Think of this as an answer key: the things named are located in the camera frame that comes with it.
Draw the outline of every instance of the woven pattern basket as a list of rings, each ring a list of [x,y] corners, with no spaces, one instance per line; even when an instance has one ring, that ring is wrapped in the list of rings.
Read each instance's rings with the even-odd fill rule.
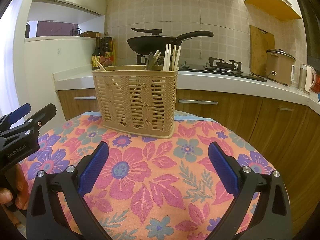
[[[103,125],[140,136],[170,138],[174,130],[176,71],[146,71],[143,65],[92,72]]]

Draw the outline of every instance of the rice cooker lid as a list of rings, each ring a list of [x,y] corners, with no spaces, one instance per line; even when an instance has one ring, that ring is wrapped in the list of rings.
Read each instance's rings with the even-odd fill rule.
[[[267,50],[266,52],[279,53],[279,54],[286,55],[286,56],[288,56],[288,57],[293,58],[294,60],[296,60],[291,54],[285,52],[285,51],[282,50],[282,49],[269,49],[269,50]]]

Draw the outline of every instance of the screw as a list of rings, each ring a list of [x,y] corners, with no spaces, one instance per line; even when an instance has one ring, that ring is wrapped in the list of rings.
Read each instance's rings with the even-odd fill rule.
[[[280,177],[280,172],[279,171],[274,171],[273,173],[273,176],[275,176],[275,177]]]
[[[75,167],[74,166],[68,166],[67,167],[67,172],[68,173],[72,173],[72,172],[74,172],[75,171]]]
[[[39,171],[38,172],[38,177],[42,177],[44,175],[44,171]]]
[[[245,173],[250,173],[251,172],[251,168],[249,166],[244,166],[242,167],[242,170],[245,172]]]

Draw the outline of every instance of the frying pan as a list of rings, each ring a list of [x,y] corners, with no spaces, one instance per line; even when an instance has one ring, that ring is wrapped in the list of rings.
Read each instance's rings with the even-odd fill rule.
[[[213,33],[211,31],[197,31],[191,33],[185,33],[179,35],[178,37],[172,36],[162,36],[160,33],[162,29],[154,29],[154,30],[142,30],[142,29],[135,29],[131,28],[136,32],[141,33],[151,33],[149,36],[140,36],[134,37],[127,40],[130,48],[140,54],[140,55],[149,55],[150,52],[153,54],[159,50],[162,55],[165,54],[165,47],[167,44],[171,44],[171,53],[173,52],[173,46],[176,45],[178,50],[181,43],[185,40],[189,40],[194,37],[213,37]]]

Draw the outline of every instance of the white curtain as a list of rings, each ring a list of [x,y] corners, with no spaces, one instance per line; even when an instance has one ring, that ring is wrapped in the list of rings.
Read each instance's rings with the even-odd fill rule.
[[[13,38],[22,1],[12,0],[0,19],[0,116],[20,107],[13,73]]]

